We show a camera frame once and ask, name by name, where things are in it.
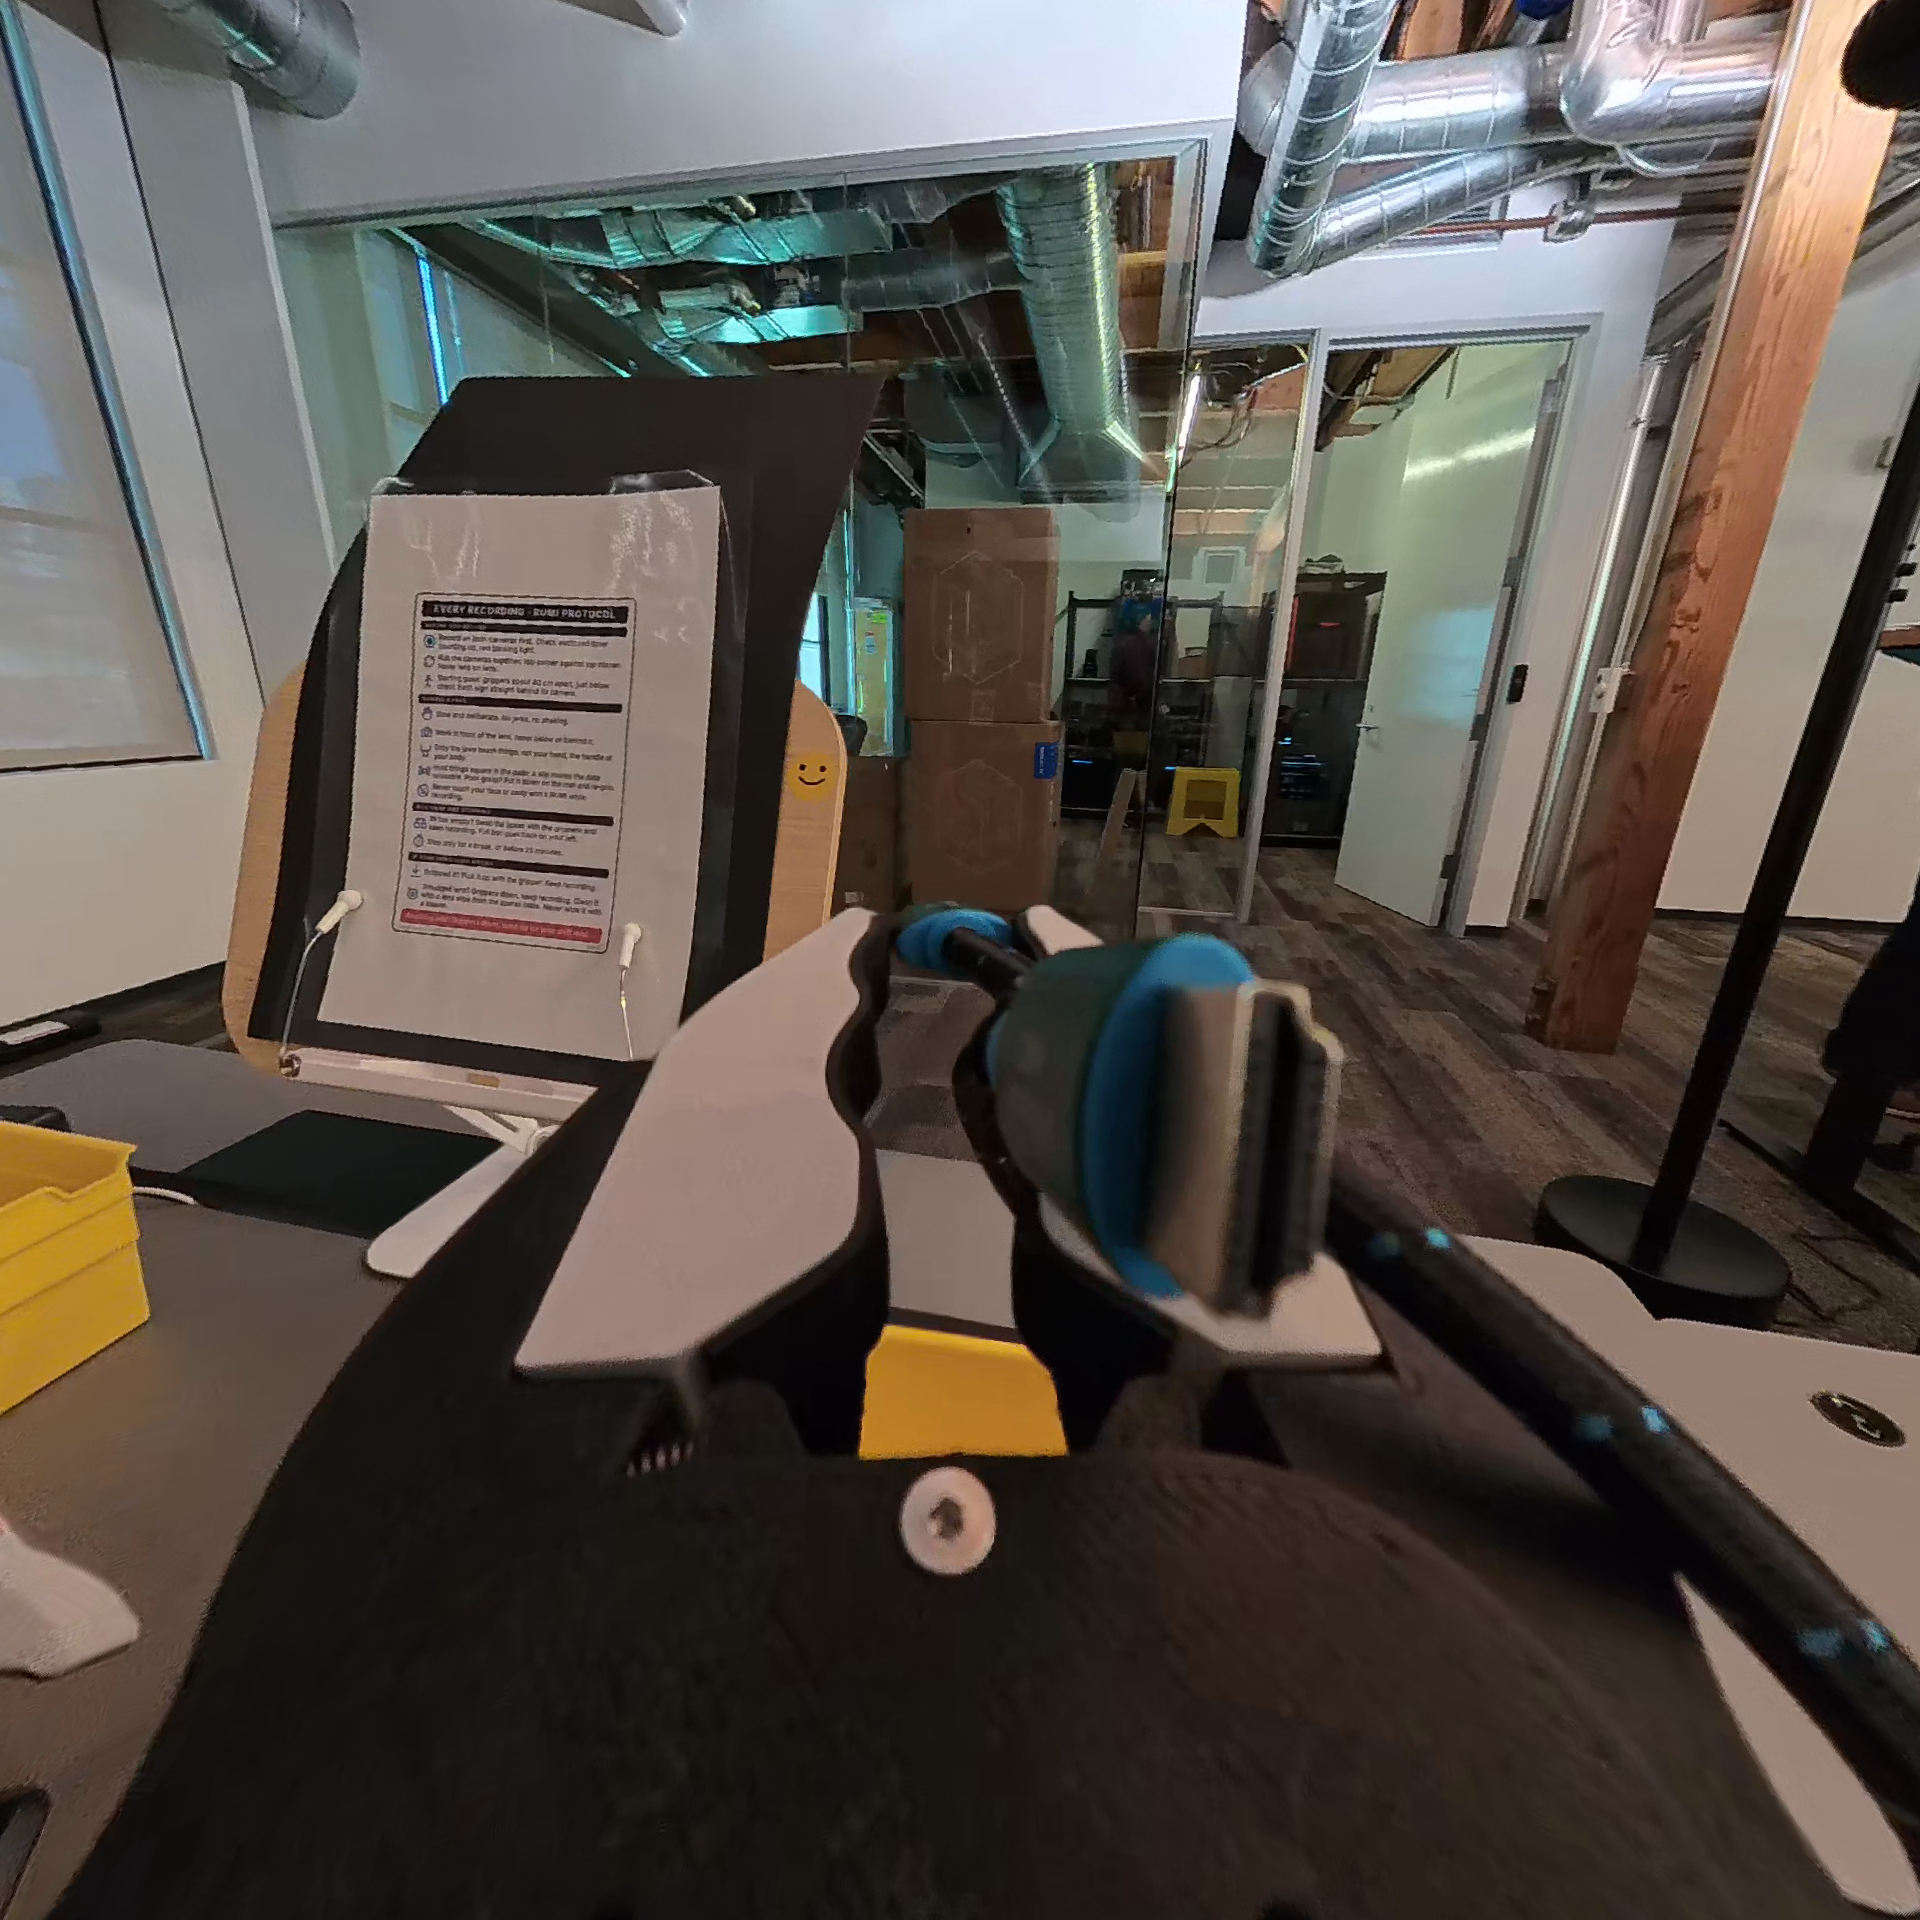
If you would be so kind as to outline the black shelving rack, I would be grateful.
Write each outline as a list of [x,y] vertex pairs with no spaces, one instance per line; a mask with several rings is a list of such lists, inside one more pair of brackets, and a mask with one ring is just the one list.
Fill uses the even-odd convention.
[[1335,847],[1350,815],[1380,575],[1305,572],[1294,592],[1260,842]]

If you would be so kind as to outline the cardboard box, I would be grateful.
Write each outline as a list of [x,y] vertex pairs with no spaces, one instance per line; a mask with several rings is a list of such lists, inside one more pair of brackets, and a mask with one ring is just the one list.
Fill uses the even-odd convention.
[[910,726],[1053,719],[1061,562],[1054,509],[908,509],[902,556],[906,719]]
[[1061,860],[1063,726],[910,721],[902,772],[910,905],[1049,905]]

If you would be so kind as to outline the wooden post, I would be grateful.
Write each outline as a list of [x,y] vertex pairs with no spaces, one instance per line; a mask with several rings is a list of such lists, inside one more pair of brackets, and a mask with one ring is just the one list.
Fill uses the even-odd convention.
[[1572,873],[1547,917],[1529,1036],[1614,1053],[1693,782],[1761,575],[1789,454],[1881,181],[1893,110],[1851,101],[1842,57],[1868,4],[1797,4],[1720,268],[1687,461],[1608,717]]

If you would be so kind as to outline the black flat device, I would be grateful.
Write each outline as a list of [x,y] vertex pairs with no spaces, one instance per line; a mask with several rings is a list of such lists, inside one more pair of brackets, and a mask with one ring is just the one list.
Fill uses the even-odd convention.
[[477,1135],[308,1110],[165,1173],[162,1186],[222,1211],[372,1240],[493,1150]]

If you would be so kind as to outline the yellow plastic bin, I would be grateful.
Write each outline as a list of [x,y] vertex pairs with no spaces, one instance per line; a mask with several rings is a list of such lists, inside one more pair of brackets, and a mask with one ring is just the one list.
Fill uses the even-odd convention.
[[148,1319],[132,1148],[3,1119],[3,1412]]
[[1063,1455],[1054,1383],[1023,1344],[885,1326],[869,1351],[860,1459]]

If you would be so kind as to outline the instruction sheet on stand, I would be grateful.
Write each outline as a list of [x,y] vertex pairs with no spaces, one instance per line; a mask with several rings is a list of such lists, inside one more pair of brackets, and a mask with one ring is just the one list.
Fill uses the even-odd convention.
[[[726,920],[695,947],[687,1011],[744,977],[773,931],[776,834],[802,603],[814,594],[847,483],[877,399],[875,376],[779,373],[749,379],[468,379],[402,461],[422,495],[607,495],[619,478],[691,475],[719,483],[737,614],[736,741],[719,744],[707,809],[723,815]],[[222,1011],[238,1050],[275,1068],[294,1046],[385,1053],[402,1061],[600,1086],[612,1068],[552,1046],[416,1039],[399,1023],[321,1018],[324,963],[300,963],[321,910],[347,881],[349,763],[364,626],[366,537],[328,587],[308,660],[260,721],[249,827],[272,827],[235,893]]]

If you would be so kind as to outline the laminated instruction sheet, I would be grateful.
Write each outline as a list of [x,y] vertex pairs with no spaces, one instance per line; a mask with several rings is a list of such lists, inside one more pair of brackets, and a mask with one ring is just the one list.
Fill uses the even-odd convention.
[[695,954],[723,495],[370,502],[321,1023],[642,1061]]

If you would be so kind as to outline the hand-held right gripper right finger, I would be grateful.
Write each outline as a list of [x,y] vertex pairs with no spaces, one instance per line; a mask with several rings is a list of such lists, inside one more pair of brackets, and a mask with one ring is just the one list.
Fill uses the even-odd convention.
[[1053,1251],[1224,1360],[1378,1363],[1326,1254],[1342,1050],[1304,988],[1213,934],[1098,945],[1049,909],[956,910],[953,974],[995,1001],[985,1104]]

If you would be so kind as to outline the black floor stand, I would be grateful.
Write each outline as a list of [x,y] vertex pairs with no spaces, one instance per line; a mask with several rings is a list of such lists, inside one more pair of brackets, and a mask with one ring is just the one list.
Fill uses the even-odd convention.
[[1730,1216],[1698,1206],[1693,1186],[1719,1135],[1720,1104],[1812,834],[1838,772],[1848,726],[1879,654],[1884,610],[1918,522],[1918,402],[1893,440],[1862,559],[1818,672],[1783,800],[1755,873],[1693,1073],[1651,1183],[1566,1175],[1541,1192],[1535,1236],[1614,1266],[1648,1310],[1709,1310],[1730,1326],[1765,1326],[1789,1263]]

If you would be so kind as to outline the large window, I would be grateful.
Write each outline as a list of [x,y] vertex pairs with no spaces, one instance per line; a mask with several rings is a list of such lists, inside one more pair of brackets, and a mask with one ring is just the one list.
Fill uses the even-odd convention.
[[3,772],[205,756],[17,4],[3,4]]

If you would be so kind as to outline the silver ceiling ducts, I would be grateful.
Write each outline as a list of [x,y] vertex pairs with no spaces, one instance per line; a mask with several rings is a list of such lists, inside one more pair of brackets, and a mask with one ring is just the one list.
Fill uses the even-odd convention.
[[1552,181],[1748,160],[1785,53],[1774,17],[1556,4],[1560,41],[1386,59],[1394,4],[1287,4],[1236,85],[1260,156],[1248,266],[1305,279]]

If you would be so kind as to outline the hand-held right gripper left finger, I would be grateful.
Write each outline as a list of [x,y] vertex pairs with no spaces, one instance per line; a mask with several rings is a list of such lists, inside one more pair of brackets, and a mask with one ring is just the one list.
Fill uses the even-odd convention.
[[522,1333],[526,1380],[689,1380],[877,1236],[851,1050],[885,934],[837,914],[658,1050]]

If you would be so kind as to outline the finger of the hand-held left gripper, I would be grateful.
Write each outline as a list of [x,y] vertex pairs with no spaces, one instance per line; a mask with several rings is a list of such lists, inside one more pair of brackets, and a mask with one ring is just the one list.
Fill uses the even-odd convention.
[[62,1678],[137,1635],[141,1622],[116,1586],[3,1521],[3,1676]]

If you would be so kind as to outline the white flat panel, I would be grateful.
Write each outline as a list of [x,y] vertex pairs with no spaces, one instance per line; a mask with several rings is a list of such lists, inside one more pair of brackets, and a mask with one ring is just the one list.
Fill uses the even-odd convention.
[[[1597,1349],[1765,1504],[1918,1655],[1918,1355],[1651,1316],[1572,1251],[1470,1247]],[[1918,1873],[1812,1718],[1686,1582],[1739,1738],[1842,1899],[1918,1916]]]

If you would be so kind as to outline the white door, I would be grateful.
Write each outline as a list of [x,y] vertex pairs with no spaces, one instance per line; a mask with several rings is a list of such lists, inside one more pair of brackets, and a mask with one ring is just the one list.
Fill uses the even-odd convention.
[[1463,885],[1572,353],[1566,334],[1467,343],[1407,416],[1335,881],[1412,925],[1448,925]]

